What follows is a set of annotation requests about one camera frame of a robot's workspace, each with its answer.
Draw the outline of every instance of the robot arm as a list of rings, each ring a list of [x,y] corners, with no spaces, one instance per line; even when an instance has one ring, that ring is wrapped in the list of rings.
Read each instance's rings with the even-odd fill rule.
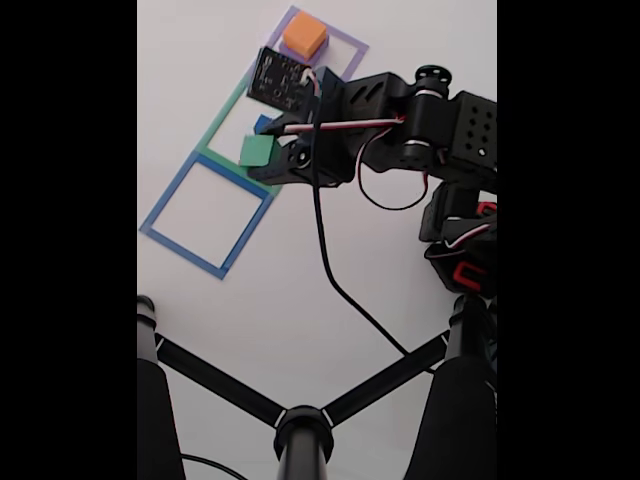
[[[292,107],[258,133],[286,135],[285,126],[310,123],[316,114],[309,98],[312,93],[298,81],[306,66],[287,59],[293,67],[276,69],[274,65],[282,57],[266,47],[261,50],[248,95],[282,109],[278,101],[282,92],[265,91],[264,85],[281,85],[288,75],[285,95],[299,100],[288,103]],[[290,73],[292,68],[298,70]],[[318,70],[317,77],[322,85],[317,113],[322,123],[403,120],[376,141],[375,148],[364,151],[362,161],[374,171],[426,171],[448,183],[497,193],[497,103],[464,91],[448,99],[452,76],[447,69],[420,67],[412,85],[393,73],[343,82],[325,67]],[[352,181],[360,148],[378,133],[379,128],[320,130],[315,153],[321,186],[337,187]],[[268,185],[310,184],[311,136],[310,131],[300,133],[283,148],[274,149],[269,164],[249,168],[249,176]]]
[[[420,229],[420,240],[431,243],[425,258],[447,289],[497,294],[497,204],[479,202],[480,191],[498,190],[496,102],[464,91],[449,99],[452,75],[439,66],[420,67],[413,84],[393,73],[343,82],[321,67],[322,95],[314,109],[313,93],[301,83],[306,65],[266,47],[256,65],[248,96],[285,112],[260,134],[291,135],[288,129],[309,126],[315,115],[333,127],[395,120],[384,128],[321,128],[314,152],[319,185],[351,182],[358,160],[378,173],[395,168],[441,178]],[[268,165],[250,167],[248,175],[267,185],[311,184],[312,135],[307,129],[278,145]]]

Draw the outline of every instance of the black wire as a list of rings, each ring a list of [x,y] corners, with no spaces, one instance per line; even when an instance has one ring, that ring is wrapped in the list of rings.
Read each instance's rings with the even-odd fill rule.
[[[189,455],[187,453],[181,453],[183,460],[189,460],[191,462],[204,463],[205,465],[209,465],[210,467],[217,468],[218,470],[222,470],[224,473],[231,475],[233,478],[237,478],[238,480],[248,480],[247,477],[243,477],[238,472],[231,470],[229,467],[225,467],[224,465],[214,462],[213,460],[208,460],[202,457],[196,457],[195,455]]]
[[[373,198],[371,198],[369,196],[369,194],[367,192],[364,191],[364,186],[362,185],[362,159],[364,158],[364,151],[369,146],[369,142],[367,142],[365,144],[364,150],[362,151],[362,153],[360,155],[360,160],[358,161],[358,165],[356,165],[356,172],[357,172],[357,177],[358,177],[358,186],[360,187],[360,191],[362,192],[362,195],[364,195],[364,197],[367,200],[369,200],[371,203],[373,203],[376,207],[381,208],[383,210],[389,210],[391,212],[401,212],[402,210],[409,210],[410,208],[415,207],[422,200],[424,200],[424,197],[427,196],[427,192],[429,191],[429,188],[426,185],[426,183],[425,183],[425,186],[424,186],[424,192],[422,192],[422,195],[420,196],[420,198],[418,200],[416,200],[415,202],[413,202],[411,205],[407,205],[406,207],[385,207],[384,205],[380,205],[378,202],[376,202]]]
[[[316,213],[316,226],[318,227],[318,241],[320,242],[320,253],[322,255],[322,264],[324,265],[324,271],[327,273],[327,277],[329,278],[329,283],[331,286],[340,294],[342,298],[344,298],[349,305],[355,308],[360,314],[366,318],[371,325],[373,325],[402,355],[407,356],[409,352],[405,349],[398,341],[391,336],[389,332],[387,332],[382,325],[378,323],[378,321],[373,318],[369,312],[367,312],[364,308],[360,306],[358,302],[356,302],[353,298],[349,296],[347,292],[345,292],[336,279],[333,277],[333,272],[331,271],[331,266],[329,265],[329,256],[327,254],[327,244],[324,237],[324,223],[322,221],[322,209],[320,207],[320,178],[318,175],[318,164],[316,162],[315,151],[316,151],[316,137],[318,136],[318,132],[320,131],[320,98],[317,98],[316,103],[316,112],[313,116],[313,132],[311,133],[311,186],[313,189],[313,206]],[[427,367],[426,371],[433,374],[435,373],[433,369]]]

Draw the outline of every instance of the circuit board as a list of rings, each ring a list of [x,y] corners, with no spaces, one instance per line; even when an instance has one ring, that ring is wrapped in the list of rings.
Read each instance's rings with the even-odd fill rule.
[[[300,84],[302,73],[308,67],[269,47],[263,47],[247,96],[283,112],[295,113],[310,92],[306,85]]]

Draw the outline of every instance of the black pole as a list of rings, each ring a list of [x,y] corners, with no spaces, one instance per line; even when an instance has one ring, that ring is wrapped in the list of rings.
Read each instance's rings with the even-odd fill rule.
[[[497,478],[496,376],[483,345],[493,331],[482,300],[456,301],[405,480]]]
[[[219,368],[196,357],[168,338],[156,334],[156,341],[159,345],[158,359],[160,362],[224,398],[227,402],[244,410],[261,422],[275,427],[284,407]]]
[[[137,480],[185,480],[169,386],[158,366],[154,307],[138,296]]]
[[[280,460],[278,480],[327,480],[333,434],[317,408],[288,410],[278,424],[273,446]]]
[[[326,468],[318,434],[309,427],[294,429],[280,458],[278,480],[326,480]]]
[[[447,333],[448,331],[432,338],[420,348],[389,365],[324,407],[323,410],[329,415],[333,427],[337,427],[442,360],[445,354],[445,343],[441,337]]]

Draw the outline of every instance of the tripod leg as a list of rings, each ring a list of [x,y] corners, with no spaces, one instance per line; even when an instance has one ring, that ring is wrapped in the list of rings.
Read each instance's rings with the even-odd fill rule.
[[[185,480],[169,387],[158,366],[153,302],[138,296],[138,480]]]
[[[497,478],[496,378],[482,333],[486,307],[473,297],[458,300],[405,480]]]

